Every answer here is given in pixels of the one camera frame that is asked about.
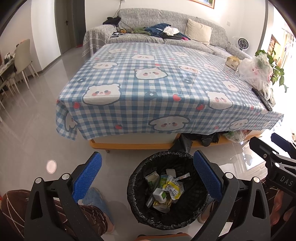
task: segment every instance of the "metal screw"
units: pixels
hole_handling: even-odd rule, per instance
[[[62,179],[67,180],[69,177],[70,177],[70,175],[69,175],[68,173],[65,173],[65,174],[62,176]]]
[[[39,177],[39,178],[36,178],[35,183],[40,183],[41,181],[42,179]]]
[[[253,180],[254,180],[254,182],[256,182],[256,183],[259,183],[259,182],[260,182],[260,179],[259,179],[258,177],[254,177]]]
[[[232,179],[232,178],[233,178],[233,175],[232,175],[230,172],[226,173],[225,176],[226,176],[228,179]]]

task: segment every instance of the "grey sofa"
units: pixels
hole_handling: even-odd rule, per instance
[[[212,27],[213,30],[210,39],[210,45],[206,45],[195,40],[183,41],[162,39],[144,34],[124,34],[116,38],[111,38],[112,33],[116,32],[116,28],[112,25],[101,25],[88,30],[85,34],[82,54],[84,60],[90,58],[105,44],[123,42],[169,44],[203,51],[222,58],[227,58],[229,56],[237,56],[239,59],[251,58],[248,54],[244,53],[228,42],[224,28],[202,18],[177,12],[150,8],[121,9],[119,16],[121,17],[121,21],[119,23],[120,29],[149,27],[158,23],[168,23],[172,27],[179,29],[179,31],[183,34],[185,33],[187,27],[187,20],[190,18],[195,22]]]

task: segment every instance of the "black trash bag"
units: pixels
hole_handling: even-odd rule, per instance
[[[159,175],[166,174],[166,169],[175,169],[177,177],[189,172],[190,177],[183,179],[184,193],[165,214],[146,206],[151,191],[145,177],[154,171]],[[127,196],[138,222],[160,230],[179,229],[191,224],[206,207],[209,198],[193,165],[193,156],[178,151],[158,152],[143,160],[128,181]]]

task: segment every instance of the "tissue box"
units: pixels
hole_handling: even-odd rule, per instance
[[[225,63],[228,67],[232,68],[233,70],[237,70],[239,67],[239,58],[238,57],[234,57],[234,56],[230,56],[227,58],[226,63]]]

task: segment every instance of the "blue and white checkered tablecloth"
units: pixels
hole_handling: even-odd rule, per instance
[[[57,131],[75,139],[126,133],[199,133],[271,129],[268,112],[225,60],[153,43],[107,44],[65,86]]]

